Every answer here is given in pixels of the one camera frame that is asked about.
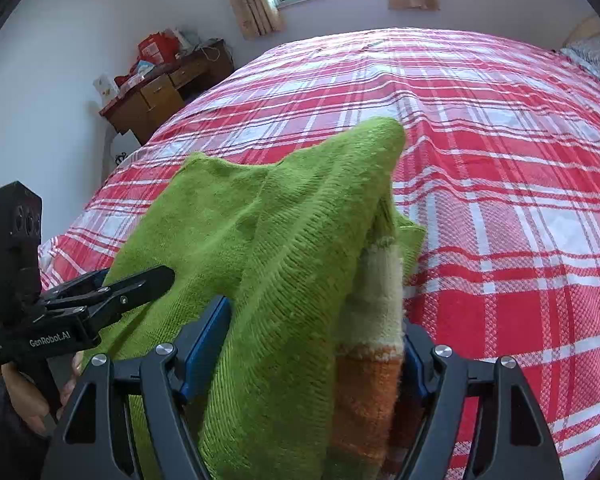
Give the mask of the person's left hand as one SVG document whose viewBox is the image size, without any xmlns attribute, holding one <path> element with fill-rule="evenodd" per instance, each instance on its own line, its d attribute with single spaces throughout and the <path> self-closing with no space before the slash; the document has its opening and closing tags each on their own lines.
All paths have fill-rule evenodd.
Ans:
<svg viewBox="0 0 600 480">
<path fill-rule="evenodd" d="M 61 408 L 57 411 L 60 417 L 66 406 L 76 382 L 81 375 L 84 352 L 76 352 L 71 360 L 71 376 L 59 390 Z M 52 432 L 50 424 L 50 407 L 38 388 L 30 380 L 18 372 L 12 363 L 1 366 L 2 377 L 12 401 L 12 407 L 26 425 L 41 437 L 48 437 Z"/>
</svg>

